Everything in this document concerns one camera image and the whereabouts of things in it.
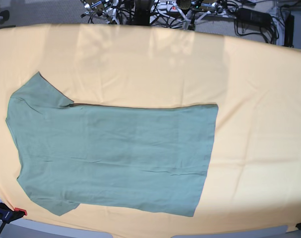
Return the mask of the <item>green T-shirt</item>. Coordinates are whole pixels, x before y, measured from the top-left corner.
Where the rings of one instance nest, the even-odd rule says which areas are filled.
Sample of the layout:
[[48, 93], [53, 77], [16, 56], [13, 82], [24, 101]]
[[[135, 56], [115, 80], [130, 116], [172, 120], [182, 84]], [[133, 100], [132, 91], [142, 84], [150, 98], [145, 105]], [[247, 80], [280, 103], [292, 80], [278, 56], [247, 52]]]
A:
[[216, 104], [143, 109], [75, 104], [41, 74], [9, 100], [6, 124], [31, 201], [192, 217], [214, 144]]

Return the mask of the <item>black center stand pole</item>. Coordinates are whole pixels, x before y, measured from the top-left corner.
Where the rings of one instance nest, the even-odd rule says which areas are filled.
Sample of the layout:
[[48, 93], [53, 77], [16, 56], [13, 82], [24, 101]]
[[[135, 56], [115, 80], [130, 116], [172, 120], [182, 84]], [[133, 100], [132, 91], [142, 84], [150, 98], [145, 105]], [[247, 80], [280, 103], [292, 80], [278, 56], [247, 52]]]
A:
[[151, 0], [135, 0], [135, 12], [133, 17], [133, 25], [149, 26]]

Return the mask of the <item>white power strip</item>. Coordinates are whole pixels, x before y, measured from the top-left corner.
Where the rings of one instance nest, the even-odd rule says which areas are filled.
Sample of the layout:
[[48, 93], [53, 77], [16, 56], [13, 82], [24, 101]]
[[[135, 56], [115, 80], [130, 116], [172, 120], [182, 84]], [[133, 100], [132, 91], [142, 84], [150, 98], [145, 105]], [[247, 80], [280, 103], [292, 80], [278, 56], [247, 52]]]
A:
[[161, 11], [177, 13], [178, 5], [175, 1], [156, 1], [154, 2], [154, 7]]

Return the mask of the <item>yellow tablecloth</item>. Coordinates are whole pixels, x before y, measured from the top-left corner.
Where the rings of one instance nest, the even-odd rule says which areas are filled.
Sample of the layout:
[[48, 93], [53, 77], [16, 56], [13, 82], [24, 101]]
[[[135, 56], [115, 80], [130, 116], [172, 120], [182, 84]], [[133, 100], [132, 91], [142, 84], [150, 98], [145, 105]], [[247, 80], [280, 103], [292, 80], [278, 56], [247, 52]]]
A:
[[[17, 183], [5, 123], [11, 94], [40, 72], [77, 103], [219, 107], [192, 218], [80, 205], [56, 216]], [[34, 25], [0, 30], [0, 199], [47, 223], [115, 238], [170, 238], [301, 223], [301, 50], [157, 27]]]

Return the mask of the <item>black power adapter brick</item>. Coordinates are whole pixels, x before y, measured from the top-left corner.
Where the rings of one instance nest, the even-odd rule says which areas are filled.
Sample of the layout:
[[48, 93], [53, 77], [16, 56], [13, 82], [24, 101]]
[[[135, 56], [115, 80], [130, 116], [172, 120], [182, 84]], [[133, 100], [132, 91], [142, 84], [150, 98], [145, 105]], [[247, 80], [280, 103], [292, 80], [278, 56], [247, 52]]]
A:
[[255, 26], [266, 27], [271, 25], [272, 16], [268, 13], [240, 8], [237, 10], [237, 20]]

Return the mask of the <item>black box right background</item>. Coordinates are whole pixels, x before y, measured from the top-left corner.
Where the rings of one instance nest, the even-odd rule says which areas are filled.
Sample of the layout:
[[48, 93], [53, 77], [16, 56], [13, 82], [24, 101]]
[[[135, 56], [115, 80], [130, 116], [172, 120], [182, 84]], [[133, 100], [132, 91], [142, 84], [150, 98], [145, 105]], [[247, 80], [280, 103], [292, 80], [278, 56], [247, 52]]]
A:
[[284, 46], [293, 48], [295, 17], [289, 14], [285, 20]]

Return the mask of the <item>black red left clamp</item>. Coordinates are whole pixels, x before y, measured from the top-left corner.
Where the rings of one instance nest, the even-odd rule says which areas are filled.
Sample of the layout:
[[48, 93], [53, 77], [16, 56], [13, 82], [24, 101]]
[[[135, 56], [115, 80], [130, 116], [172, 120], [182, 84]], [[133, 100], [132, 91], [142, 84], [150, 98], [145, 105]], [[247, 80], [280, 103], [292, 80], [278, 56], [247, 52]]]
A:
[[6, 224], [10, 224], [24, 216], [27, 216], [26, 210], [20, 208], [14, 208], [12, 210], [6, 204], [0, 202], [0, 221], [2, 221], [2, 224], [0, 225], [0, 234]]

